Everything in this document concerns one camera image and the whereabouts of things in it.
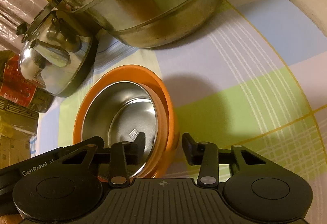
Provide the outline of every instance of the checkered tablecloth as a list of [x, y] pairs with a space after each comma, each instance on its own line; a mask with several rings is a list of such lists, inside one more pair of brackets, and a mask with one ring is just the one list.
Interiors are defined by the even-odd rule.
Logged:
[[[103, 74], [139, 64], [164, 81], [181, 133], [218, 147], [243, 144], [306, 179], [314, 201], [306, 219], [327, 219], [327, 38], [288, 0], [225, 0], [187, 38], [156, 49], [108, 34], [83, 86], [40, 115], [37, 154], [72, 144], [79, 106]], [[181, 147], [166, 177], [197, 177]], [[220, 179], [229, 177], [220, 168]]]

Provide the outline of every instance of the bowl logo stamp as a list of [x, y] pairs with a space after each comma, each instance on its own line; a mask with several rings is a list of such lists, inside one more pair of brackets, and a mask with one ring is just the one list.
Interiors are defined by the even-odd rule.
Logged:
[[166, 185], [168, 184], [168, 182], [162, 180], [161, 182], [159, 182], [159, 184], [160, 184], [161, 186], [166, 186]]
[[130, 138], [133, 139], [133, 142], [137, 138], [138, 134], [139, 132], [136, 129], [133, 129], [133, 131], [130, 132]]

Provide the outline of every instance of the kettle spout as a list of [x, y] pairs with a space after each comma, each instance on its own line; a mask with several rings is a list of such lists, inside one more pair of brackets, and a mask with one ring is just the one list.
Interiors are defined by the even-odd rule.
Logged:
[[70, 62], [69, 53], [58, 46], [35, 39], [31, 42], [31, 48], [55, 66], [64, 67]]

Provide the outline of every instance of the white stripe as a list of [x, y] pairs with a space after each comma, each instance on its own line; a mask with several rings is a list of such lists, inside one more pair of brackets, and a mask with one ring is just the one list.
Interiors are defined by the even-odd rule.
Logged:
[[[228, 29], [228, 30], [230, 31], [230, 33], [234, 36], [234, 38], [238, 41], [238, 43], [242, 46], [243, 50], [245, 50], [245, 52], [247, 53], [247, 55], [250, 57], [250, 59], [252, 60], [252, 62], [256, 65], [257, 69], [259, 70], [259, 72], [262, 74], [262, 76], [264, 77], [264, 79], [265, 79], [266, 82], [268, 83], [269, 88], [270, 88], [271, 91], [273, 92], [273, 94], [274, 94], [274, 96], [275, 96], [275, 98], [276, 98], [276, 100], [277, 100], [277, 103], [278, 103], [279, 107], [280, 107], [281, 110], [282, 110], [282, 113], [283, 113], [283, 115], [284, 115], [284, 118], [285, 118], [286, 122], [289, 123], [290, 121], [289, 121], [289, 119], [287, 118], [287, 116], [286, 116], [286, 114], [285, 114], [285, 112], [284, 112], [284, 109], [283, 109], [283, 107], [282, 107], [282, 105], [281, 105], [281, 102], [280, 102], [280, 100], [278, 99], [278, 97], [277, 97], [277, 95], [276, 95], [276, 93], [275, 93], [273, 87], [271, 86], [270, 81], [272, 82], [274, 88], [277, 90], [278, 95], [279, 95], [279, 97], [281, 98], [281, 100], [282, 100], [282, 102], [283, 102], [283, 104], [284, 104], [284, 106], [285, 106], [285, 108], [286, 108], [286, 110], [287, 110], [287, 113], [288, 113], [290, 119], [291, 119], [291, 115], [290, 115], [290, 113], [288, 112], [288, 109], [287, 109], [287, 107], [286, 107], [286, 105], [285, 105], [285, 102], [284, 102], [283, 98], [281, 97], [281, 94], [280, 94], [279, 90], [277, 89], [277, 87], [276, 87], [274, 81], [272, 80], [272, 78], [270, 77], [270, 75], [268, 74], [268, 72], [265, 70], [264, 66], [261, 64], [261, 62], [260, 62], [259, 59], [256, 57], [256, 55], [253, 53], [253, 51], [251, 50], [251, 48], [246, 44], [246, 42], [244, 42], [244, 40], [242, 39], [242, 37], [237, 33], [237, 31], [236, 31], [236, 30], [235, 30], [235, 29], [234, 29], [234, 28], [233, 28], [233, 27], [228, 23], [228, 21], [227, 21], [225, 18], [223, 18], [223, 20], [224, 20], [225, 23], [228, 24], [228, 26], [231, 27], [231, 29], [236, 33], [237, 36], [235, 36], [235, 34], [231, 31], [231, 29], [230, 29], [229, 27], [227, 27], [227, 29]], [[264, 69], [264, 72], [265, 72], [265, 73], [262, 72], [262, 70], [260, 69], [258, 63], [253, 59], [253, 57], [250, 55], [250, 53], [247, 51], [247, 49], [250, 50], [250, 52], [252, 53], [252, 55], [253, 55], [253, 56], [256, 58], [256, 60], [259, 62], [261, 68]], [[271, 106], [271, 108], [272, 108], [272, 110], [273, 110], [273, 112], [274, 112], [275, 118], [277, 119], [278, 126], [280, 127], [281, 125], [280, 125], [280, 123], [279, 123], [279, 119], [278, 119], [278, 117], [277, 117], [277, 115], [276, 115], [276, 112], [275, 112], [275, 110], [274, 110], [272, 104], [270, 103], [270, 99], [269, 99], [268, 97], [267, 97], [267, 99], [269, 100], [269, 104], [270, 104], [270, 106]]]
[[208, 33], [208, 37], [210, 38], [210, 40], [212, 41], [212, 43], [213, 43], [213, 44], [215, 45], [215, 47], [217, 48], [217, 50], [219, 51], [220, 55], [223, 57], [224, 61], [225, 61], [226, 64], [228, 65], [230, 71], [233, 73], [235, 79], [237, 80], [238, 84], [240, 85], [241, 89], [243, 90], [243, 93], [244, 93], [244, 95], [245, 95], [245, 97], [246, 97], [248, 103], [250, 104], [250, 107], [251, 107], [251, 109], [252, 109], [252, 112], [253, 112], [253, 114], [254, 114], [254, 117], [255, 117], [255, 119], [256, 119], [256, 121], [257, 121], [257, 124], [258, 124], [258, 126], [259, 126], [260, 133], [263, 134], [263, 129], [262, 129], [262, 127], [261, 127], [261, 123], [260, 123], [259, 118], [258, 118], [258, 116], [257, 116], [257, 114], [256, 114], [256, 111], [254, 110], [254, 107], [253, 107], [252, 102], [251, 102], [251, 100], [250, 100], [250, 98], [249, 98], [249, 95], [248, 95], [247, 92], [245, 91], [245, 88], [246, 88], [247, 91], [249, 92], [250, 97], [252, 98], [252, 100], [253, 100], [253, 102], [254, 102], [254, 104], [255, 104], [257, 110], [258, 110], [258, 113], [259, 113], [259, 115], [261, 116], [261, 119], [262, 119], [262, 121], [263, 121], [262, 114], [261, 114], [261, 112], [260, 112], [260, 110], [259, 110], [259, 107], [258, 107], [258, 105], [257, 105], [257, 103], [256, 103], [256, 100], [254, 99], [254, 96], [253, 96], [251, 90], [249, 89], [249, 87], [248, 87], [247, 84], [245, 83], [244, 79], [242, 78], [240, 72], [239, 72], [238, 69], [236, 68], [235, 64], [233, 63], [233, 61], [231, 60], [231, 58], [229, 57], [229, 55], [225, 52], [223, 46], [222, 46], [222, 45], [220, 44], [220, 42], [216, 39], [217, 43], [219, 44], [219, 46], [221, 47], [221, 49], [225, 52], [225, 55], [228, 57], [229, 61], [230, 61], [231, 64], [233, 65], [234, 69], [237, 71], [237, 73], [238, 73], [239, 77], [241, 78], [242, 82], [238, 79], [238, 77], [237, 77], [235, 71], [232, 69], [230, 63], [227, 61], [227, 59], [226, 59], [226, 57], [224, 56], [224, 54], [222, 53], [221, 49], [220, 49], [220, 48], [218, 47], [218, 45], [215, 43], [215, 41], [213, 40], [213, 37], [212, 37], [210, 34], [213, 35], [213, 33]]
[[327, 123], [324, 123], [324, 124], [318, 125], [318, 127], [319, 127], [319, 129], [321, 129], [321, 128], [325, 127], [326, 125], [327, 125]]
[[[300, 146], [300, 147], [301, 148], [305, 147], [305, 148], [309, 148], [310, 149], [312, 147], [312, 144], [315, 143], [315, 141], [319, 141], [319, 138], [315, 138], [315, 140], [313, 140], [313, 141], [307, 140], [307, 143], [305, 145], [303, 145], [303, 146]], [[272, 151], [272, 152], [275, 153], [277, 150], [279, 150], [281, 148], [283, 148], [283, 146], [279, 146], [277, 148], [275, 147], [274, 148], [274, 151]], [[263, 155], [263, 156], [269, 156], [268, 153], [265, 153], [265, 150], [258, 151], [258, 153], [260, 155]], [[308, 158], [310, 158], [311, 160], [312, 160], [313, 157], [316, 158], [320, 154], [320, 151], [319, 150], [317, 150], [317, 151], [310, 151], [310, 156], [309, 157], [308, 156], [305, 156], [305, 155], [302, 155], [302, 157], [301, 157], [301, 156], [298, 155], [298, 158], [299, 159], [297, 160], [296, 163], [293, 163], [292, 161], [289, 162], [290, 158], [287, 156], [287, 154], [288, 154], [287, 151], [286, 152], [283, 151], [283, 153], [284, 153], [283, 155], [279, 155], [279, 156], [276, 156], [276, 154], [275, 154], [275, 157], [276, 157], [275, 158], [275, 162], [277, 160], [278, 160], [278, 163], [285, 162], [287, 164], [286, 167], [289, 170], [294, 171], [294, 168], [296, 166], [301, 166], [302, 164], [305, 164], [308, 161]], [[314, 172], [315, 174], [317, 174], [316, 167], [319, 166], [319, 165], [321, 165], [321, 164], [324, 164], [324, 160], [322, 160], [320, 162], [313, 161], [312, 160], [312, 162], [313, 162], [313, 166], [311, 166], [311, 167], [305, 167], [305, 169], [301, 169], [301, 174], [300, 175], [302, 177], [306, 177], [306, 179], [309, 179], [309, 173]]]
[[[219, 30], [217, 30], [217, 32], [220, 34], [220, 36], [221, 36], [221, 37], [223, 38], [223, 40], [226, 42], [226, 44], [228, 45], [228, 47], [230, 48], [230, 50], [234, 53], [235, 57], [238, 59], [239, 63], [241, 64], [241, 66], [242, 66], [243, 69], [245, 70], [246, 74], [247, 74], [248, 77], [251, 79], [252, 83], [254, 84], [254, 86], [256, 87], [257, 91], [259, 92], [259, 95], [260, 95], [262, 101], [264, 102], [264, 105], [265, 105], [265, 107], [266, 107], [266, 109], [267, 109], [267, 111], [268, 111], [269, 117], [270, 117], [270, 119], [271, 119], [271, 121], [272, 121], [272, 124], [273, 124], [274, 128], [277, 128], [277, 126], [276, 126], [276, 124], [275, 124], [275, 122], [274, 122], [274, 119], [273, 119], [273, 117], [272, 117], [271, 111], [270, 111], [270, 109], [269, 109], [269, 107], [268, 107], [268, 105], [267, 105], [267, 102], [266, 102], [266, 100], [264, 99], [261, 90], [259, 89], [259, 87], [258, 87], [257, 84], [256, 84], [256, 82], [258, 82], [258, 84], [259, 84], [259, 86], [262, 88], [262, 90], [263, 90], [263, 92], [264, 92], [266, 98], [268, 99], [268, 96], [267, 96], [265, 90], [263, 89], [263, 87], [261, 86], [260, 81], [256, 78], [254, 72], [252, 71], [252, 69], [250, 68], [250, 66], [248, 65], [248, 63], [246, 62], [246, 60], [244, 59], [244, 57], [242, 56], [242, 54], [237, 50], [236, 46], [235, 46], [235, 45], [232, 43], [232, 41], [228, 38], [228, 36], [225, 34], [225, 32], [224, 32], [223, 30], [221, 30], [221, 32], [226, 36], [226, 38], [229, 40], [229, 42], [230, 42], [231, 44], [228, 43], [228, 41], [226, 40], [226, 38], [223, 36], [223, 34], [222, 34]], [[236, 49], [236, 51], [238, 52], [238, 54], [241, 56], [242, 60], [243, 60], [244, 63], [246, 64], [246, 66], [244, 65], [244, 63], [242, 63], [240, 57], [236, 54], [235, 50], [233, 49], [233, 47], [232, 47], [231, 45], [233, 45], [233, 47]], [[251, 71], [252, 76], [254, 77], [254, 79], [251, 77], [251, 75], [250, 75], [250, 73], [249, 73], [249, 71], [247, 70], [246, 67]]]
[[[298, 157], [302, 156], [302, 158], [299, 158], [300, 159], [299, 162], [302, 162], [302, 161], [306, 162], [307, 161], [307, 156], [303, 156], [303, 154], [302, 154], [302, 152], [300, 150], [302, 148], [310, 148], [310, 147], [312, 147], [313, 144], [320, 141], [319, 137], [315, 137], [312, 140], [311, 139], [311, 134], [312, 133], [316, 133], [316, 127], [315, 126], [312, 126], [309, 129], [307, 129], [306, 131], [302, 131], [301, 133], [297, 133], [296, 137], [291, 137], [291, 138], [286, 140], [286, 141], [292, 141], [296, 145], [296, 148], [294, 149], [294, 151], [296, 152]], [[307, 142], [305, 144], [300, 145], [299, 139], [303, 138], [303, 137], [309, 137], [309, 139], [307, 140]], [[267, 147], [266, 149], [263, 149], [262, 151], [259, 151], [259, 152], [275, 153], [279, 149], [283, 150], [284, 147], [285, 147], [285, 145], [283, 144], [283, 142], [279, 142], [279, 144], [277, 144], [277, 145], [275, 144], [274, 146]], [[292, 155], [292, 152], [283, 150], [283, 154], [278, 156], [279, 161], [288, 159], [290, 155]]]
[[322, 121], [320, 121], [320, 122], [318, 123], [319, 127], [323, 127], [323, 126], [325, 126], [326, 124], [327, 124], [327, 118], [326, 118], [326, 119], [323, 119]]
[[274, 74], [276, 75], [276, 77], [278, 78], [278, 80], [281, 82], [288, 98], [290, 99], [293, 108], [296, 111], [297, 117], [300, 118], [303, 113], [302, 110], [290, 88], [290, 86], [288, 85], [287, 81], [285, 80], [284, 76], [282, 75], [282, 73], [279, 71], [279, 69], [277, 68], [276, 64], [272, 61], [272, 59], [269, 57], [269, 55], [266, 53], [266, 51], [261, 47], [261, 45], [257, 42], [257, 40], [253, 37], [253, 35], [251, 35], [251, 33], [241, 24], [241, 22], [239, 22], [237, 20], [237, 18], [232, 15], [231, 13], [229, 14], [230, 17], [232, 17], [232, 19], [234, 20], [234, 22], [236, 23], [236, 25], [238, 26], [238, 28], [246, 35], [246, 37], [251, 41], [251, 43], [256, 47], [256, 49], [258, 50], [258, 52], [261, 54], [261, 56], [264, 58], [264, 60], [266, 61], [266, 63], [269, 65], [269, 67], [274, 71]]

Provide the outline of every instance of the orange silicone rim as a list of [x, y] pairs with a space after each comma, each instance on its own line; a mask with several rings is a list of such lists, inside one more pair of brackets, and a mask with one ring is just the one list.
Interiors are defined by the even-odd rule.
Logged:
[[106, 74], [104, 74], [86, 94], [74, 125], [73, 144], [79, 143], [82, 140], [82, 127], [84, 118], [90, 104], [96, 95], [107, 85], [117, 81], [133, 81], [143, 84], [151, 88], [160, 98], [164, 105], [166, 115], [168, 116], [168, 137], [166, 141], [166, 148], [162, 156], [152, 171], [143, 171], [141, 177], [145, 175], [146, 178], [158, 178], [165, 174], [167, 167], [171, 163], [175, 150], [179, 142], [179, 131], [174, 114], [173, 104], [171, 102], [167, 88], [162, 80], [151, 70], [139, 65], [124, 65], [117, 67]]

